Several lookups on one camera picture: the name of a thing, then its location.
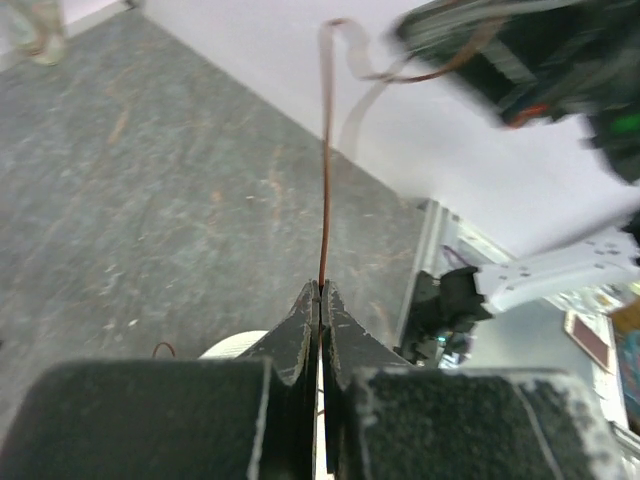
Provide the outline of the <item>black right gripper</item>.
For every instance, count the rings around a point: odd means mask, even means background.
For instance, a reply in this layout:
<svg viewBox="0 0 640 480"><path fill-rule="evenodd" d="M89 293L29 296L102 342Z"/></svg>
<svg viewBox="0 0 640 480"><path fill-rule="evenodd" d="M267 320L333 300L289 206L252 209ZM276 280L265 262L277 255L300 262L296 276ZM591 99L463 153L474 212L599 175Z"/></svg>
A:
<svg viewBox="0 0 640 480"><path fill-rule="evenodd" d="M609 169L638 174L638 2L432 1L404 14L394 39L442 66L494 16L495 36L455 70L461 83L512 127L584 116Z"/></svg>

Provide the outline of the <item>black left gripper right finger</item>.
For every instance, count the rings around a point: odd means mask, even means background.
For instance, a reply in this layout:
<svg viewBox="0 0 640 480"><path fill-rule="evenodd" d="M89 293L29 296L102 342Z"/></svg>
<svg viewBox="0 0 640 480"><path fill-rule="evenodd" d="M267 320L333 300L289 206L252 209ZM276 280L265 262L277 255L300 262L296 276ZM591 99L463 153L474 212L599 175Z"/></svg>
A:
<svg viewBox="0 0 640 480"><path fill-rule="evenodd" d="M335 283L321 291L327 466L337 479L409 479L415 369L348 311Z"/></svg>

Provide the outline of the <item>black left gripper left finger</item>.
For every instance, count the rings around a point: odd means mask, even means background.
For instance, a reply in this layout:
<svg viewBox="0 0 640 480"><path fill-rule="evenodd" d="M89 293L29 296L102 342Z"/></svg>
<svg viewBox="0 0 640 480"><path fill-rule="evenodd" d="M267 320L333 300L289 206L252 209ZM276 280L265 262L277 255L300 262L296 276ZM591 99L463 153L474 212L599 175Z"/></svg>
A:
<svg viewBox="0 0 640 480"><path fill-rule="evenodd" d="M318 284L304 284L289 313L236 361L243 390L242 459L236 479L315 477L316 387L319 357Z"/></svg>

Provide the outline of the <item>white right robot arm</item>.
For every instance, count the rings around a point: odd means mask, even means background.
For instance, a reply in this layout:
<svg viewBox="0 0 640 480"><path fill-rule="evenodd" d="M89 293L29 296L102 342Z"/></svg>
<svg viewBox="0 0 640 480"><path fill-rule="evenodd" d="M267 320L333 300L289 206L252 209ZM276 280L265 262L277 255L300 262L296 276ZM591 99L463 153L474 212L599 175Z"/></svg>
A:
<svg viewBox="0 0 640 480"><path fill-rule="evenodd" d="M586 118L608 169L639 179L639 5L635 1L433 1L405 14L394 36L408 56L434 60L520 128ZM465 354L477 323L531 300L639 276L639 220L520 261L444 274L412 301L396 353L437 365Z"/></svg>

